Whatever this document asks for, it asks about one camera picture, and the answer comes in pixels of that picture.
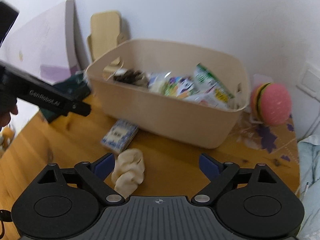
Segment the person's left hand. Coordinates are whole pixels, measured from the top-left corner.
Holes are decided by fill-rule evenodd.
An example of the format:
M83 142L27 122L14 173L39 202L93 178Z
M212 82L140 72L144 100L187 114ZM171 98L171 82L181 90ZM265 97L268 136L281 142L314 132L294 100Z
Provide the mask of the person's left hand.
M7 126L11 121L11 115L17 115L18 114L18 108L17 105L14 105L10 110L1 113L0 117L0 128Z

